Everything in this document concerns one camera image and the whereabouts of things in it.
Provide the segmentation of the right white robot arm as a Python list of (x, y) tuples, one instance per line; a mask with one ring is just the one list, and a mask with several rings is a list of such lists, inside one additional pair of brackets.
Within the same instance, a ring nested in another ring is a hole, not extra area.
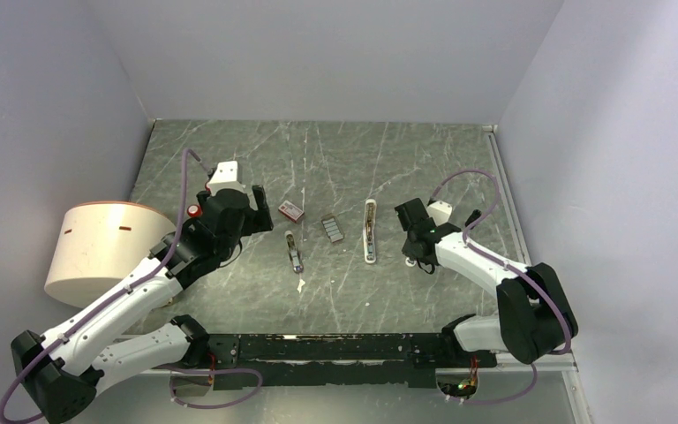
[(569, 349), (578, 333), (576, 318), (556, 271), (541, 262), (511, 261), (473, 241), (449, 221), (452, 208), (415, 198), (395, 207), (406, 234), (402, 253), (428, 274), (439, 269), (457, 273), (496, 301), (490, 316), (470, 314), (442, 331), (441, 355), (461, 366), (474, 352), (507, 352), (531, 364)]

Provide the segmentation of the staple tray with staples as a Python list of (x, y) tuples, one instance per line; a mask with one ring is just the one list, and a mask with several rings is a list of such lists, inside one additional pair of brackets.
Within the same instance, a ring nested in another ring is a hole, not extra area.
[(320, 219), (320, 222), (331, 243), (337, 243), (344, 240), (343, 231), (334, 215), (327, 214)]

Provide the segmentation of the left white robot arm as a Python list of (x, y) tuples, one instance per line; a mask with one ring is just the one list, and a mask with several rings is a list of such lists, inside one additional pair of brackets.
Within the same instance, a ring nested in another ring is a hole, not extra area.
[(120, 283), (66, 322), (11, 342), (17, 378), (49, 423), (64, 423), (124, 379), (167, 364), (211, 365), (209, 335), (179, 315), (144, 336), (114, 341), (151, 309), (219, 269), (243, 237), (274, 228), (265, 190), (221, 188), (197, 195), (200, 214), (180, 223)]

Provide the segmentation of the red staple box sleeve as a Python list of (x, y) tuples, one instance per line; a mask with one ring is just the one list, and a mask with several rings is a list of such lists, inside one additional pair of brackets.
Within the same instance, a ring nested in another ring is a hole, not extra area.
[(283, 201), (278, 211), (293, 223), (300, 223), (305, 216), (305, 211), (291, 201)]

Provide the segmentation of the long white stapler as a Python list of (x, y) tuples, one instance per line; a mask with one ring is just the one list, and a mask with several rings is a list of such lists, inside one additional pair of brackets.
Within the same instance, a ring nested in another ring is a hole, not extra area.
[(374, 236), (376, 210), (377, 203), (375, 199), (368, 199), (365, 201), (363, 237), (365, 262), (368, 264), (374, 264), (377, 261)]

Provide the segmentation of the small beige stapler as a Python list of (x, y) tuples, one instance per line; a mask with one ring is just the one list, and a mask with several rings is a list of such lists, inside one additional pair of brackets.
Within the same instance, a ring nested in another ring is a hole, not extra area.
[(291, 268), (296, 274), (301, 274), (304, 272), (304, 265), (295, 236), (292, 231), (286, 231), (284, 236), (288, 247)]

